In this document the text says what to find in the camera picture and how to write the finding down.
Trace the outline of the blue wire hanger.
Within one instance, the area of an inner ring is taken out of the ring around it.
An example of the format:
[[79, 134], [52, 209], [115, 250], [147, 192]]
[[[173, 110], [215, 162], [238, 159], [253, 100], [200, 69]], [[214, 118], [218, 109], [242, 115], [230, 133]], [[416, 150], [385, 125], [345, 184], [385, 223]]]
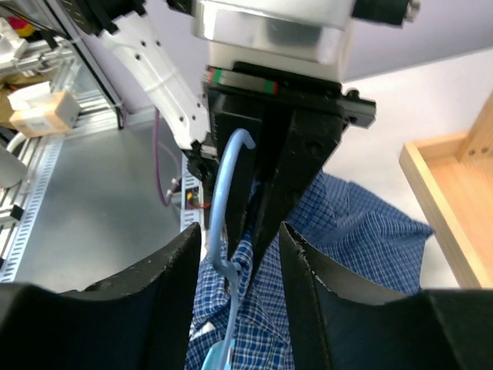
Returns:
[[210, 215], [210, 262], [216, 273], [225, 278], [230, 286], [230, 312], [226, 326], [226, 334], [223, 340], [211, 346], [208, 351], [203, 369], [230, 369], [236, 341], [233, 333], [239, 310], [239, 268], [227, 259], [221, 257], [221, 233], [225, 224], [226, 205], [230, 193], [233, 174], [241, 148], [245, 146], [253, 150], [256, 146], [251, 135], [245, 129], [236, 129], [228, 139], [223, 158], [220, 162], [213, 191], [213, 199]]

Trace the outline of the blue checked shirt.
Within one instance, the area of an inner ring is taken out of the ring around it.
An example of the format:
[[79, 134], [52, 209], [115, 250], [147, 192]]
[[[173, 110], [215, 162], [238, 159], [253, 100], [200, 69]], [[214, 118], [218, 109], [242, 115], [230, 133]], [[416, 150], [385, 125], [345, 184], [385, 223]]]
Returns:
[[[358, 184], [317, 174], [287, 221], [322, 254], [354, 273], [405, 294], [418, 291], [424, 245], [433, 230]], [[278, 240], [267, 248], [257, 271], [249, 238], [240, 242], [233, 260], [241, 267], [233, 368], [292, 369]], [[193, 304], [188, 369], [201, 368], [210, 348], [224, 338], [230, 311], [224, 283], [205, 258]]]

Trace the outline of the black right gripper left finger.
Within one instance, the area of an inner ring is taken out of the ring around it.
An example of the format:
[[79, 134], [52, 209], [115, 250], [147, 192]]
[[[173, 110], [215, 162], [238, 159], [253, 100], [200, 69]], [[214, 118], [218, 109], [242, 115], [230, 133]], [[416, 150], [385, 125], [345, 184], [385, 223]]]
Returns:
[[82, 291], [1, 286], [3, 369], [182, 369], [200, 262], [199, 224]]

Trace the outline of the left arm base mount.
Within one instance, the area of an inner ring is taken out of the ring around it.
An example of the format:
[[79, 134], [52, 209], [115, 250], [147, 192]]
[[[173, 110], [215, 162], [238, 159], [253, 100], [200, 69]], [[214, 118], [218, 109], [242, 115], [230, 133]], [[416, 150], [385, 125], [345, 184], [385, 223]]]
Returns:
[[202, 230], [209, 229], [211, 197], [203, 191], [202, 183], [187, 169], [188, 159], [182, 155], [180, 230], [199, 223]]

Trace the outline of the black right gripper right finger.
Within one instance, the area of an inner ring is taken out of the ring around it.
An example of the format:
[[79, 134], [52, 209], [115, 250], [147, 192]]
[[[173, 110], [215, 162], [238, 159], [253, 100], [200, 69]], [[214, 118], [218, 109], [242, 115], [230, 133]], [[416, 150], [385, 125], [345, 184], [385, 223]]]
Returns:
[[354, 273], [279, 229], [293, 360], [298, 369], [490, 369], [492, 292], [413, 295]]

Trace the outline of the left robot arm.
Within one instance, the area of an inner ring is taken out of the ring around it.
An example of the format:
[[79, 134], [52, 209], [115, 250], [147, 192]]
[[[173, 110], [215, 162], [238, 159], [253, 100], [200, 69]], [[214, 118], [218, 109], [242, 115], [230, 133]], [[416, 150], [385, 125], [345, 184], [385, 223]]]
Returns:
[[375, 102], [340, 84], [352, 1], [169, 2], [209, 43], [201, 94], [166, 54], [146, 2], [62, 5], [132, 73], [206, 190], [218, 184], [221, 166], [231, 166], [223, 218], [210, 224], [228, 254], [252, 228], [259, 261], [345, 129], [375, 119]]

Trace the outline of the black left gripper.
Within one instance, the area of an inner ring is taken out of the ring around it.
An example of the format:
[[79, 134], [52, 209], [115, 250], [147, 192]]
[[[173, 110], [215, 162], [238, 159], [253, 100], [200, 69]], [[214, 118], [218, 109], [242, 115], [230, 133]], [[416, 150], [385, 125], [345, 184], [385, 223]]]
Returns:
[[[361, 98], [357, 89], [343, 92], [338, 82], [246, 62], [235, 62], [232, 69], [207, 66], [203, 88], [313, 110], [293, 111], [279, 159], [263, 189], [251, 237], [253, 271], [256, 272], [280, 223], [287, 219], [322, 165], [337, 148], [344, 131], [344, 121], [368, 128], [375, 121], [377, 105], [373, 100]], [[210, 120], [219, 157], [224, 157], [225, 146], [237, 129], [245, 129], [256, 144], [253, 150], [240, 147], [233, 169], [225, 213], [227, 256], [232, 257], [248, 223], [253, 219], [249, 205], [250, 187], [261, 168], [257, 154], [262, 140], [267, 137], [270, 119], [267, 106], [263, 103], [211, 103]]]

